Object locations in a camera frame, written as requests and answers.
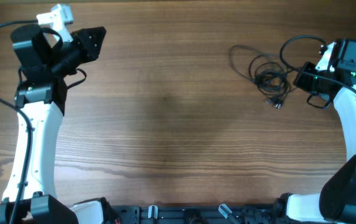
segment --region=brown wooden surface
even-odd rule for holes
[[[0,23],[32,19],[47,5],[0,6]],[[230,46],[277,53],[294,35],[356,39],[356,1],[125,2],[72,4],[70,31],[105,26],[100,58],[82,65],[68,93],[55,179],[68,205],[271,202],[318,192],[345,162],[333,107],[311,108],[301,90],[281,110],[228,65]],[[0,96],[12,100],[19,62],[0,30]],[[295,65],[319,44],[288,48]],[[255,54],[243,52],[244,68]],[[71,77],[69,82],[81,77]],[[0,105],[0,199],[11,173],[16,114]]]

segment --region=cable connector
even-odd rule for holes
[[[266,104],[269,104],[269,105],[273,106],[274,108],[280,110],[280,108],[283,106],[283,100],[267,99]]]

